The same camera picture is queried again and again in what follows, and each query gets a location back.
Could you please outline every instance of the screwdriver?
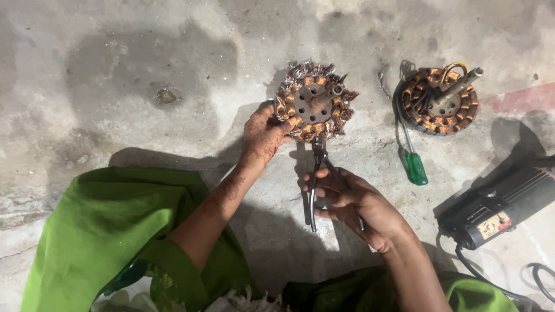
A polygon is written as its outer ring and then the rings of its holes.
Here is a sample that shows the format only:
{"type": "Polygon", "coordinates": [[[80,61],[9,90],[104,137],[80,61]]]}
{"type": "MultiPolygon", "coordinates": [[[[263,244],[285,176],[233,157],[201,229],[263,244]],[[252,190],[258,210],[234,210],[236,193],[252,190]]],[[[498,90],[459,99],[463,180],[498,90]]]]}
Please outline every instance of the screwdriver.
{"type": "Polygon", "coordinates": [[[412,147],[411,137],[408,135],[407,125],[405,123],[403,115],[401,114],[399,98],[395,97],[395,99],[397,104],[397,112],[399,113],[399,121],[403,126],[403,132],[405,132],[405,138],[407,139],[408,155],[406,156],[406,160],[409,180],[416,185],[426,185],[428,184],[428,177],[426,176],[426,171],[424,171],[424,165],[422,164],[420,156],[415,153],[415,149],[414,147],[412,147]]]}

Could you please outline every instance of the power cord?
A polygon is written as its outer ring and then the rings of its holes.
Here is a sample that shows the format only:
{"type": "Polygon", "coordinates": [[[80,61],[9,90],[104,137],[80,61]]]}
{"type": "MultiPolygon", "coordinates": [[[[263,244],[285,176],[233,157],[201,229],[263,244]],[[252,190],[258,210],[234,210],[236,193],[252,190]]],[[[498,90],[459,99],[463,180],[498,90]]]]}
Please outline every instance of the power cord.
{"type": "MultiPolygon", "coordinates": [[[[511,291],[508,291],[506,289],[503,289],[499,286],[497,286],[496,284],[490,282],[489,280],[487,280],[485,277],[482,276],[482,274],[478,273],[478,271],[476,271],[471,265],[470,263],[468,263],[468,260],[466,260],[465,256],[462,255],[462,245],[461,244],[457,244],[457,247],[455,248],[455,253],[457,254],[457,257],[459,258],[459,260],[462,262],[462,264],[465,265],[465,267],[474,275],[476,276],[479,280],[484,281],[486,283],[488,283],[489,285],[492,285],[494,287],[499,288],[499,290],[505,294],[505,296],[511,297],[511,298],[515,298],[517,300],[520,301],[524,301],[524,302],[528,302],[531,304],[534,304],[535,302],[523,295],[519,295],[519,294],[515,294],[511,291]]],[[[553,271],[552,269],[548,268],[547,266],[540,264],[540,263],[530,263],[527,265],[527,267],[533,267],[532,269],[532,276],[534,277],[534,281],[536,282],[536,284],[538,285],[538,288],[542,291],[542,293],[547,297],[547,299],[553,301],[555,303],[555,298],[547,291],[546,287],[543,286],[542,281],[539,279],[539,275],[538,272],[540,269],[545,270],[546,272],[550,273],[551,275],[553,275],[553,277],[555,277],[555,271],[553,271]]]]}

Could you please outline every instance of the copper winding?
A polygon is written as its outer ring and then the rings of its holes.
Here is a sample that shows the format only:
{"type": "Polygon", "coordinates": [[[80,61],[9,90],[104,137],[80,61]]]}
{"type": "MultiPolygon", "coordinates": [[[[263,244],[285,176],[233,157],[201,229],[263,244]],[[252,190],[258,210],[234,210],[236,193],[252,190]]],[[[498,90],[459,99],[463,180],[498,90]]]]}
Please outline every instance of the copper winding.
{"type": "Polygon", "coordinates": [[[295,126],[289,133],[290,136],[308,143],[320,133],[325,133],[327,138],[343,134],[344,123],[351,119],[355,112],[349,108],[349,104],[358,96],[358,92],[344,89],[343,93],[333,100],[333,109],[329,113],[329,119],[321,123],[304,122],[296,113],[294,104],[297,92],[305,85],[319,84],[327,90],[337,83],[342,85],[346,75],[343,77],[335,75],[333,74],[334,70],[333,64],[329,66],[316,65],[310,61],[292,64],[289,73],[285,76],[284,83],[278,88],[275,98],[275,115],[278,119],[295,118],[295,126]]]}
{"type": "Polygon", "coordinates": [[[422,104],[413,105],[418,101],[426,88],[442,87],[446,89],[453,85],[460,77],[458,73],[450,71],[447,73],[445,82],[441,83],[442,69],[427,68],[422,72],[414,74],[406,83],[402,92],[403,117],[408,120],[418,131],[430,135],[449,135],[467,127],[476,117],[478,112],[478,96],[474,88],[469,85],[466,90],[459,92],[461,104],[453,116],[437,117],[428,115],[428,112],[419,113],[422,104]]]}

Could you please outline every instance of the forearm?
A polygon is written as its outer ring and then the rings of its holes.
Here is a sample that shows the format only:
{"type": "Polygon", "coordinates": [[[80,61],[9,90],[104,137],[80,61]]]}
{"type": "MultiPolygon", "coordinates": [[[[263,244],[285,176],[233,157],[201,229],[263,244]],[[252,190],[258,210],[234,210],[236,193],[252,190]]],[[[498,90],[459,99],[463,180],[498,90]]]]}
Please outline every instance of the forearm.
{"type": "Polygon", "coordinates": [[[203,203],[166,239],[181,247],[202,271],[214,244],[231,219],[260,170],[239,163],[203,203]]]}
{"type": "Polygon", "coordinates": [[[418,237],[408,230],[382,254],[403,312],[452,312],[432,263],[418,237]]]}

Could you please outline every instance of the concrete floor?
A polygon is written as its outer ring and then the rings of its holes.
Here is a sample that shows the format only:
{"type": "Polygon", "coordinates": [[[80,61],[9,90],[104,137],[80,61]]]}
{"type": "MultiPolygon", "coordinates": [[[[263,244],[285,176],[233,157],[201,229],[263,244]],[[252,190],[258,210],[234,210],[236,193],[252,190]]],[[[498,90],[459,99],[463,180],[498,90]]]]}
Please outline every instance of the concrete floor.
{"type": "MultiPolygon", "coordinates": [[[[18,310],[44,220],[73,177],[149,165],[201,170],[213,187],[287,63],[309,58],[334,62],[361,93],[346,135],[328,143],[331,159],[384,193],[440,269],[468,273],[434,211],[511,151],[555,153],[554,15],[549,0],[1,1],[0,310],[18,310]],[[485,70],[474,84],[481,111],[467,129],[445,138],[412,131],[424,187],[406,179],[386,96],[407,61],[485,70]],[[182,100],[161,107],[161,87],[182,100]]],[[[379,262],[341,224],[319,219],[317,234],[306,225],[297,175],[312,167],[307,148],[280,148],[231,222],[272,294],[288,280],[379,262]]],[[[494,283],[553,310],[525,269],[555,266],[553,219],[555,205],[465,253],[494,283]]]]}

